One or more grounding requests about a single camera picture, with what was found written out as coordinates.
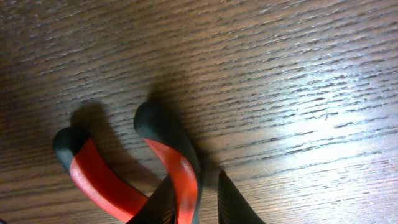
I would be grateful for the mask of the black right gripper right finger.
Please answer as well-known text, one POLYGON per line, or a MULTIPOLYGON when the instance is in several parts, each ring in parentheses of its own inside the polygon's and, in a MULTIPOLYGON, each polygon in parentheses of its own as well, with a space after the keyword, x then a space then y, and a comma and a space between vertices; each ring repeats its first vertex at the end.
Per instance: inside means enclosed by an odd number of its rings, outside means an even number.
POLYGON ((219 224, 265 224, 223 170, 219 174, 217 197, 219 224))

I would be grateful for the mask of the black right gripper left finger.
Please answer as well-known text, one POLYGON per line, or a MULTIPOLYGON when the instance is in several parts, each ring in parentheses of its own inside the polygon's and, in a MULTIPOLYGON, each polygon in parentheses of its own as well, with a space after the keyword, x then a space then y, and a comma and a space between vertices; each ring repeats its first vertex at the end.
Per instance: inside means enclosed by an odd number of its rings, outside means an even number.
POLYGON ((168 175, 148 201, 126 224, 175 224, 176 204, 172 180, 168 175))

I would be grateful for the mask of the red black cutting pliers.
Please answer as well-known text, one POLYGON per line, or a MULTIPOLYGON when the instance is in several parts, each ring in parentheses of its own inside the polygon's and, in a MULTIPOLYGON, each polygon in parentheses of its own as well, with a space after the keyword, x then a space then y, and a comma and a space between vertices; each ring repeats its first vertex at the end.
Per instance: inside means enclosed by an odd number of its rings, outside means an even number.
MULTIPOLYGON (((201 170, 187 134, 163 106, 153 102, 138 107, 134 129, 162 161, 172 180, 176 223, 198 223, 201 170)), ((113 217, 127 223, 148 201, 149 197, 107 165, 87 129, 61 129, 52 147, 75 185, 113 217)))

